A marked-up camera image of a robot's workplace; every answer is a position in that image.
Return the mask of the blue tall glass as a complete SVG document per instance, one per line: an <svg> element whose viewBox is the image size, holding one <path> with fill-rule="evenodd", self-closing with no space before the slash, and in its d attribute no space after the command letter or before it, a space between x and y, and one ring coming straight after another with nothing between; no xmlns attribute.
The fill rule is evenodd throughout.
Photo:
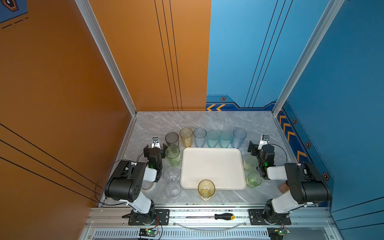
<svg viewBox="0 0 384 240"><path fill-rule="evenodd" d="M239 149L247 137L247 132L241 128L237 128L233 131L233 138L231 146L233 148Z"/></svg>

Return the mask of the yellow tall glass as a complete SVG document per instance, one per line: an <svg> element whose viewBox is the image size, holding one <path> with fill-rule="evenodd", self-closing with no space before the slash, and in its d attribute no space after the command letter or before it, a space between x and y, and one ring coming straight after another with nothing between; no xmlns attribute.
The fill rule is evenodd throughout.
<svg viewBox="0 0 384 240"><path fill-rule="evenodd" d="M185 148L189 148L192 145L193 130L190 128L183 128L180 130L180 137Z"/></svg>

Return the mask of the light blue glass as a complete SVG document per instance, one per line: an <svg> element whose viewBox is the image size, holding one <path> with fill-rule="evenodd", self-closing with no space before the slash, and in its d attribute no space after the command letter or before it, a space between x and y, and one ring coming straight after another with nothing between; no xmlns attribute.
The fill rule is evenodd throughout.
<svg viewBox="0 0 384 240"><path fill-rule="evenodd" d="M199 127L194 130L196 147L202 148L204 146L206 135L207 135L207 131L204 128Z"/></svg>

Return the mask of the yellow ribbed glass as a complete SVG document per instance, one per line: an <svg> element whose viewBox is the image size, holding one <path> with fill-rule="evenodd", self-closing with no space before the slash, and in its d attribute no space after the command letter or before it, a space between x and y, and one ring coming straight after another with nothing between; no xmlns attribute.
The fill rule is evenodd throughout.
<svg viewBox="0 0 384 240"><path fill-rule="evenodd" d="M203 200L209 200L216 191L216 187L211 180L202 180L198 185L198 192Z"/></svg>

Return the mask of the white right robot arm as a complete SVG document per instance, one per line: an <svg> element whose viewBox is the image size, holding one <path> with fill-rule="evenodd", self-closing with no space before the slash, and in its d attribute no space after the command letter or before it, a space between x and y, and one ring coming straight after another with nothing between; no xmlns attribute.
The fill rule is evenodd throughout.
<svg viewBox="0 0 384 240"><path fill-rule="evenodd" d="M285 163L275 166L275 148L269 144L249 143L248 152L258 161L257 170L264 180L285 181L289 190L270 199L261 214L269 225L289 218L290 212L302 206L328 202L332 192L323 176L312 163Z"/></svg>

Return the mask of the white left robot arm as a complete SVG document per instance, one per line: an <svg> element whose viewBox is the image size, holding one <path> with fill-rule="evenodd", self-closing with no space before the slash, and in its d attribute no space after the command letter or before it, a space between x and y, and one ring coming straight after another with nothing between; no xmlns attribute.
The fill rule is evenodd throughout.
<svg viewBox="0 0 384 240"><path fill-rule="evenodd" d="M106 183L105 196L122 202L132 208L131 212L122 216L130 219L133 224L151 225L159 222L154 201L147 198L142 192L143 182L157 183L162 175L163 162L166 157L163 148L146 146L143 150L147 163L121 160Z"/></svg>

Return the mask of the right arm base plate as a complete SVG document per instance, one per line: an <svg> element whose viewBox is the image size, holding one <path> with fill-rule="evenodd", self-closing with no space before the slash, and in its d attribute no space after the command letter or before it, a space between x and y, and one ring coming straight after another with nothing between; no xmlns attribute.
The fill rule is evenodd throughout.
<svg viewBox="0 0 384 240"><path fill-rule="evenodd" d="M291 225L291 219L288 214L276 214L262 209L249 209L249 218L251 225Z"/></svg>

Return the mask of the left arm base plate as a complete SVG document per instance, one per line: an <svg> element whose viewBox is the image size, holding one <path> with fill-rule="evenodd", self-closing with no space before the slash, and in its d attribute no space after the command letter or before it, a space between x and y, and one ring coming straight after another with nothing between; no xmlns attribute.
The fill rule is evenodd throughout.
<svg viewBox="0 0 384 240"><path fill-rule="evenodd" d="M163 226L169 224L170 219L170 210L169 209L150 209L147 214L140 214L131 211L128 214L129 217L129 226L143 226L143 225L156 225L158 221Z"/></svg>

